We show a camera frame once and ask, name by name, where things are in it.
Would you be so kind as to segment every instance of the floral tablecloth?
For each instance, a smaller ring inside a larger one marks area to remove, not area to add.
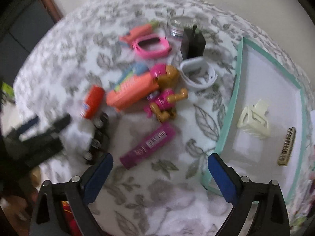
[[[114,169],[90,209],[101,227],[112,235],[215,235],[231,210],[220,196],[208,193],[200,184],[207,169],[207,156],[215,148],[229,102],[237,59],[237,44],[243,36],[252,38],[274,56],[303,85],[308,116],[307,151],[296,193],[288,205],[290,221],[300,209],[309,176],[311,155],[310,110],[314,109],[311,84],[303,70],[267,33],[230,11],[203,0],[91,0],[59,21],[37,44],[20,70],[14,91],[16,105],[24,120],[40,117],[35,131],[83,99],[92,84],[104,89],[119,78],[122,70],[138,60],[122,48],[118,35],[134,26],[156,19],[159,32],[166,33],[167,19],[175,15],[195,17],[203,26],[207,41],[204,56],[215,61],[215,88],[190,92],[178,106],[172,122],[175,139],[149,159],[127,171],[119,157],[134,147],[159,123],[147,119],[141,110],[117,114],[104,107],[110,117]],[[173,51],[166,59],[148,61],[171,63],[182,60],[180,43],[169,38]],[[81,175],[87,168],[83,152],[92,137],[92,126],[74,120],[63,131],[62,154],[41,165],[43,180],[53,183]],[[255,207],[242,234],[246,234]]]

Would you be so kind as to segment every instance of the white tray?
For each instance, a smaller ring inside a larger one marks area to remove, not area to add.
[[[248,176],[253,182],[268,183],[276,179],[282,194],[289,202],[300,172],[305,150],[305,106],[300,85],[287,70],[258,45],[244,38],[238,47],[239,85],[236,104],[229,104],[233,115],[226,117],[230,123],[224,135],[222,131],[215,152],[232,167],[239,176]],[[267,119],[270,137],[259,140],[237,128],[237,122],[246,105],[254,105],[259,99],[269,104]],[[288,166],[279,166],[288,128],[295,127],[296,137]],[[206,175],[203,185],[219,193],[215,181]]]

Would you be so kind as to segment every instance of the pink wristband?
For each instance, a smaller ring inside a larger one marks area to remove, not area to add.
[[[148,51],[141,48],[142,46],[150,44],[161,44],[164,46],[164,48],[154,51]],[[168,56],[172,50],[172,47],[169,45],[169,42],[166,40],[166,37],[160,37],[157,34],[150,34],[139,37],[133,42],[133,48],[136,54],[144,59]]]

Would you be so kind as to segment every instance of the table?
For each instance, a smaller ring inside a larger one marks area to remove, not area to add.
[[[58,116],[72,110],[92,84],[109,89],[133,61],[132,51],[122,48],[118,35],[152,19],[175,15],[195,17],[203,25],[207,46],[204,55],[218,63],[219,89],[190,92],[178,104],[175,139],[149,159],[127,171],[119,157],[158,127],[144,112],[117,114],[109,108],[110,152],[114,169],[90,210],[102,228],[112,235],[215,235],[231,205],[220,196],[207,193],[199,177],[207,169],[207,155],[215,147],[232,92],[237,44],[243,36],[252,38],[274,56],[303,85],[308,115],[307,153],[296,194],[288,205],[290,221],[296,219],[306,191],[311,154],[311,122],[314,109],[311,84],[304,71],[266,32],[230,11],[203,0],[91,0],[59,21],[34,48],[14,84],[17,108],[26,120],[36,113],[41,131]],[[181,62],[179,42],[166,59],[148,61]],[[43,180],[53,183],[81,175],[86,169],[82,154],[88,148],[92,130],[78,127],[75,120],[63,133],[64,151],[41,165]],[[253,218],[255,209],[250,213]],[[246,222],[243,234],[249,229]]]

